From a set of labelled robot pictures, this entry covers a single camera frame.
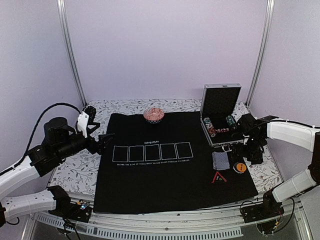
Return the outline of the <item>orange big blind button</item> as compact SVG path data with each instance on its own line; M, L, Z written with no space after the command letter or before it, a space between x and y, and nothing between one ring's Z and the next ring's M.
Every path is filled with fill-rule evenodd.
M233 165L233 169L236 173L238 174L243 174L247 171L247 166L245 163L242 163L242 162L236 162L234 165Z

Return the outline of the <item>blue playing card deck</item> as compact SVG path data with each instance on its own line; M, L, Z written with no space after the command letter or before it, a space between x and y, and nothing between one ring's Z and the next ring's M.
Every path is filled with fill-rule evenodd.
M212 153L213 169L217 171L224 171L230 168L228 154L226 152Z

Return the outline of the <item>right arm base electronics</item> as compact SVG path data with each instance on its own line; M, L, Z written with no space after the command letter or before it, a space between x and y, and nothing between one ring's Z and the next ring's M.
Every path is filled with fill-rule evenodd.
M254 203L246 200L240 207L239 211L245 223L253 223L264 220L257 224L258 231L263 235L272 235L278 229L280 222L285 213L281 203Z

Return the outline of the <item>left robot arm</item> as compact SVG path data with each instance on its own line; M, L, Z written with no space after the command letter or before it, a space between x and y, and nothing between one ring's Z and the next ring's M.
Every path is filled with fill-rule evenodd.
M9 197L17 188L34 179L41 178L62 164L66 158L86 149L91 154L101 155L114 138L113 133L99 135L98 140L90 136L99 128L79 127L79 131L68 125L64 117L55 117L44 124L44 139L40 145L27 151L10 170L0 177L0 224L22 215L48 211L64 219L89 217L89 207L71 203L67 192L58 185L30 195Z

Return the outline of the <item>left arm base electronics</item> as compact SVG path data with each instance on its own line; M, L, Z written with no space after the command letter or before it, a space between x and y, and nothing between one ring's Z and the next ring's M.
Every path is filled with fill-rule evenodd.
M63 220L74 220L82 223L88 223L92 214L90 202L85 200L78 200L72 203L68 199L56 200L56 207L54 210L49 210L48 213Z

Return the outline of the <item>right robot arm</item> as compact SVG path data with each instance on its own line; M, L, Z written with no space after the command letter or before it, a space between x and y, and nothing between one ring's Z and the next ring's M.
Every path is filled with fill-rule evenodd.
M240 132L247 139L236 148L236 153L253 164L263 161L263 147L268 140L279 167L290 163L307 166L295 175L264 193L262 203L241 207L246 221L275 217L284 213L282 203L302 195L320 184L320 128L314 125L285 120L273 115L255 118L250 113L238 120Z

